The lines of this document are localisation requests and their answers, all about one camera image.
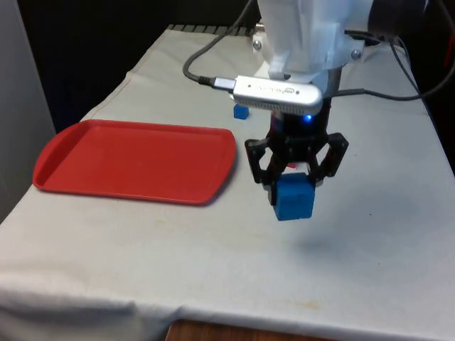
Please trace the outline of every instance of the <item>wooden floor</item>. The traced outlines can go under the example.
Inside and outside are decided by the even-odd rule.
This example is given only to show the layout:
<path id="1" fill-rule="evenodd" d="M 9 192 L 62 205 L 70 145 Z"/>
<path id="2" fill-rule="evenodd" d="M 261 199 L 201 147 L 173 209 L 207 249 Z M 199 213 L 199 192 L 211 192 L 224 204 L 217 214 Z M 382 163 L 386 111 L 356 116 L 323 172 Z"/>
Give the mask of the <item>wooden floor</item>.
<path id="1" fill-rule="evenodd" d="M 328 341 L 247 328 L 178 321 L 169 328 L 166 341 Z"/>

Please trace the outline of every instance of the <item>small blue cube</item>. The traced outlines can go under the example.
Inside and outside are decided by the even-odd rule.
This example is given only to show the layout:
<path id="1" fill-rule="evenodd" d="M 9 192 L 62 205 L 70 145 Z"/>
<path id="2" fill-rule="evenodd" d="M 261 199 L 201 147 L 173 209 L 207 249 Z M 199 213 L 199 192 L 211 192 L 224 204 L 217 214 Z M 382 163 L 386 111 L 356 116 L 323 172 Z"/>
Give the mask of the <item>small blue cube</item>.
<path id="1" fill-rule="evenodd" d="M 234 117 L 236 119 L 247 119 L 250 115 L 250 109 L 236 104 L 234 106 Z"/>
<path id="2" fill-rule="evenodd" d="M 277 183 L 278 220 L 308 219 L 313 215 L 315 188 L 304 173 L 284 174 Z"/>

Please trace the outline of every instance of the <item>black cable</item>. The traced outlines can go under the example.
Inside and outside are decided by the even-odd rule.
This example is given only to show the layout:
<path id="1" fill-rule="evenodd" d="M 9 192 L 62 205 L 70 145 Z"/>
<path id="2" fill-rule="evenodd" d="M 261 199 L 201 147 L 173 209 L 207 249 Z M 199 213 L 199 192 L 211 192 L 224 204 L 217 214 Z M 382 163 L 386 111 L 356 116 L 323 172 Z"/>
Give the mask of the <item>black cable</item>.
<path id="1" fill-rule="evenodd" d="M 193 62 L 196 59 L 198 59 L 201 55 L 208 52 L 213 46 L 218 44 L 224 37 L 230 35 L 232 33 L 232 31 L 234 30 L 234 28 L 237 28 L 242 23 L 242 21 L 245 19 L 246 15 L 248 14 L 248 11 L 250 10 L 251 5 L 253 5 L 254 2 L 256 2 L 256 0 L 248 0 L 247 4 L 245 5 L 244 9 L 242 10 L 242 13 L 239 15 L 239 17 L 234 22 L 234 24 L 231 27 L 229 27 L 229 29 L 226 32 L 217 36 L 208 45 L 204 46 L 203 48 L 201 48 L 199 51 L 192 54 L 192 56 L 190 56 L 188 58 L 188 60 L 183 65 L 183 74 L 187 78 L 189 78 L 190 80 L 197 82 L 201 85 L 210 85 L 213 82 L 213 78 L 211 78 L 211 77 L 198 76 L 198 75 L 193 74 L 190 71 L 191 64 L 193 64 Z"/>
<path id="2" fill-rule="evenodd" d="M 404 66 L 403 62 L 401 61 L 401 59 L 398 55 L 397 49 L 395 48 L 395 45 L 393 43 L 390 43 L 390 48 L 392 49 L 393 55 L 395 56 L 395 59 L 397 60 L 398 65 L 400 66 L 401 70 L 405 74 L 406 78 L 409 80 L 409 83 L 411 83 L 412 87 L 417 92 L 417 94 L 420 94 L 420 89 L 418 88 L 415 81 L 412 79 L 410 73 L 406 70 L 406 67 Z"/>
<path id="3" fill-rule="evenodd" d="M 442 10 L 442 13 L 447 20 L 447 23 L 450 26 L 450 29 L 452 31 L 452 34 L 455 35 L 455 22 L 452 19 L 449 10 L 447 9 L 446 5 L 444 4 L 443 0 L 435 0 L 439 8 Z M 352 89 L 352 90 L 340 90 L 334 97 L 344 97 L 344 96 L 353 96 L 353 95 L 358 95 L 358 94 L 369 94 L 370 96 L 375 96 L 383 99 L 390 99 L 393 101 L 399 101 L 399 102 L 408 102 L 408 101 L 415 101 L 416 99 L 424 99 L 429 96 L 432 96 L 433 94 L 437 93 L 439 90 L 441 90 L 443 87 L 445 87 L 452 79 L 452 77 L 455 74 L 455 63 L 452 64 L 452 67 L 447 74 L 447 76 L 433 89 L 431 89 L 428 92 L 425 92 L 424 94 L 418 93 L 415 96 L 406 96 L 406 97 L 397 97 L 397 96 L 391 96 L 389 94 L 381 94 L 379 92 L 374 92 L 366 89 Z"/>

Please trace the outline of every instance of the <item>white tablecloth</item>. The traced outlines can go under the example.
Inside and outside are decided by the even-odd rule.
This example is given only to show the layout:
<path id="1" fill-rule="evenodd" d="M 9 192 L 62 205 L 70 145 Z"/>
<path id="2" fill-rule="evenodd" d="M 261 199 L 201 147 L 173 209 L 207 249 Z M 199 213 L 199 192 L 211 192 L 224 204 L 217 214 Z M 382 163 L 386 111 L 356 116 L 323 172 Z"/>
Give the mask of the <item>white tablecloth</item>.
<path id="1" fill-rule="evenodd" d="M 230 129 L 238 157 L 226 189 L 185 207 L 32 187 L 0 226 L 0 340 L 156 340 L 179 318 L 455 340 L 455 181 L 422 103 L 336 99 L 329 131 L 350 141 L 339 173 L 317 190 L 313 218 L 278 222 L 242 147 L 265 136 L 268 113 L 235 120 L 225 93 L 181 74 L 211 38 L 165 32 L 86 118 Z M 368 62 L 348 66 L 342 86 L 412 94 L 388 47 Z M 194 70 L 258 67 L 248 39 L 229 37 Z"/>

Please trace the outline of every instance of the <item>red tray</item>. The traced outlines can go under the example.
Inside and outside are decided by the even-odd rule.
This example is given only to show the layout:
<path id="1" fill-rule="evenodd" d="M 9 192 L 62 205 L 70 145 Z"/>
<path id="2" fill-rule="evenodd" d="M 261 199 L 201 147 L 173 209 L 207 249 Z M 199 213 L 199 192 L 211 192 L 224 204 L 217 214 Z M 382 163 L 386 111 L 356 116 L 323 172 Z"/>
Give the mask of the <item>red tray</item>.
<path id="1" fill-rule="evenodd" d="M 224 129 L 84 121 L 41 152 L 33 184 L 45 191 L 187 205 L 210 202 L 236 148 Z"/>

